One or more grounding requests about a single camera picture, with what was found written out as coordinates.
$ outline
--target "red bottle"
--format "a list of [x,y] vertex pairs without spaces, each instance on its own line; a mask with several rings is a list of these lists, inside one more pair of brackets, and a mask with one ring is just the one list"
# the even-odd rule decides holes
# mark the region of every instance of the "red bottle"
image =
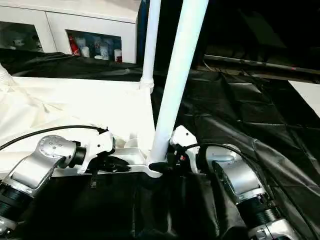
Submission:
[[79,48],[76,44],[76,41],[74,40],[74,37],[71,35],[69,35],[69,43],[70,43],[72,54],[75,56],[80,56]]

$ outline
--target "black fabric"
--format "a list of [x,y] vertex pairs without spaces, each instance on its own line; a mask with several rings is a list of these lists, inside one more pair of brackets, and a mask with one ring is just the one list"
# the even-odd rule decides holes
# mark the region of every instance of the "black fabric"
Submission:
[[[12,75],[28,77],[136,82],[142,72],[132,64],[61,53],[0,50],[0,62]],[[155,122],[165,79],[165,72],[155,72]],[[320,239],[320,119],[287,81],[191,71],[179,125],[200,143],[233,144],[260,161],[282,214],[304,239]],[[106,175],[96,189],[90,176],[53,178],[32,206],[19,237],[225,240],[247,234],[220,182],[203,174]]]

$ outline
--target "white pole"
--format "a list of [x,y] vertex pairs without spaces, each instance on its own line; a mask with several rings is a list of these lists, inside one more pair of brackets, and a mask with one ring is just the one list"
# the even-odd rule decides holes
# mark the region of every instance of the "white pole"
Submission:
[[146,30],[143,72],[140,84],[142,87],[154,89],[154,65],[158,36],[161,0],[150,0],[148,26]]
[[148,163],[165,162],[209,0],[184,0]]

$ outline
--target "black surface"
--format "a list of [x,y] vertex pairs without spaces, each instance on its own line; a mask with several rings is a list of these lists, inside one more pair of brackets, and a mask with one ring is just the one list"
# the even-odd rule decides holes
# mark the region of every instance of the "black surface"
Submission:
[[[130,64],[0,50],[14,76],[139,81]],[[165,72],[155,72],[151,95],[157,120]],[[320,239],[320,119],[287,81],[191,71],[176,125],[198,142],[229,143],[255,157],[285,186],[310,222],[312,235],[292,202],[266,176],[282,214],[305,239]],[[151,179],[143,173],[53,178],[25,214],[16,234],[27,238],[245,239],[235,205],[214,177]]]

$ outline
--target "black cable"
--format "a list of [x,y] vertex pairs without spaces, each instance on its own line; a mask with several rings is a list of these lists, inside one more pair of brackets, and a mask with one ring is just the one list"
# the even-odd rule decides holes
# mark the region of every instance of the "black cable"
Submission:
[[107,129],[103,129],[97,126],[89,126],[89,125],[66,125],[66,126],[56,126],[56,127],[51,127],[51,128],[47,128],[47,129],[43,129],[43,130],[39,130],[39,131],[35,131],[35,132],[31,132],[28,133],[26,135],[23,136],[19,136],[11,141],[8,141],[7,143],[3,144],[2,146],[0,146],[0,151],[2,149],[5,149],[6,147],[29,137],[32,137],[34,135],[38,135],[38,134],[43,134],[46,132],[51,132],[51,131],[55,131],[55,130],[61,130],[61,129],[93,129],[93,130],[97,130],[99,132],[99,134],[105,133],[108,131]]
[[253,162],[255,162],[256,164],[258,164],[264,171],[266,171],[271,178],[275,181],[275,183],[280,187],[280,189],[284,192],[284,194],[286,195],[286,197],[289,199],[289,201],[292,203],[292,205],[295,207],[295,209],[297,210],[297,212],[300,214],[300,216],[302,217],[302,219],[304,220],[305,224],[308,226],[310,232],[312,233],[314,239],[319,240],[319,237],[316,233],[316,231],[314,230],[314,228],[312,227],[311,223],[309,222],[309,220],[307,220],[307,218],[305,217],[305,214],[303,213],[303,211],[300,209],[300,207],[298,207],[298,205],[294,202],[294,200],[292,199],[292,197],[289,195],[289,193],[287,192],[287,190],[285,190],[285,187],[282,185],[282,183],[280,183],[277,178],[275,177],[275,175],[267,168],[267,166],[261,162],[261,161],[257,161],[254,157],[247,155],[245,153],[242,153],[236,149],[234,149],[231,146],[228,145],[224,145],[221,143],[215,143],[215,142],[203,142],[203,143],[195,143],[189,146],[183,146],[181,147],[181,149],[183,149],[184,151],[194,148],[194,147],[205,147],[205,146],[216,146],[216,147],[221,147],[224,149],[228,149],[230,151],[233,151],[234,153],[238,154],[239,156],[241,156],[242,158],[244,158],[245,160],[251,160]]

